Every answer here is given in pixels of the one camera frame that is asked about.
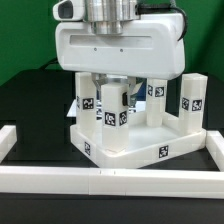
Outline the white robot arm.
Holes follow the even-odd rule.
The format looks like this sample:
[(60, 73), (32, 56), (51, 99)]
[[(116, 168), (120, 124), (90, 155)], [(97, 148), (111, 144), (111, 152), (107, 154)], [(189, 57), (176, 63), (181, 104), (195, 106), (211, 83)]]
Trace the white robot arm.
[(171, 80), (185, 68), (185, 12), (139, 0), (60, 0), (53, 6), (65, 70)]

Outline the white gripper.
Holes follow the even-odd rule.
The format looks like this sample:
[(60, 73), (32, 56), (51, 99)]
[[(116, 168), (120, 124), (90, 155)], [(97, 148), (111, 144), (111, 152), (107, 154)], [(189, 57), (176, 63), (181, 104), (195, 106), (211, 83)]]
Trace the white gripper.
[(84, 22), (63, 22), (55, 32), (59, 64), (65, 70), (91, 72), (98, 91), (107, 75), (124, 75), (124, 106), (134, 107), (144, 79), (171, 80), (185, 68), (179, 13), (148, 14), (126, 22), (119, 35), (95, 35)]

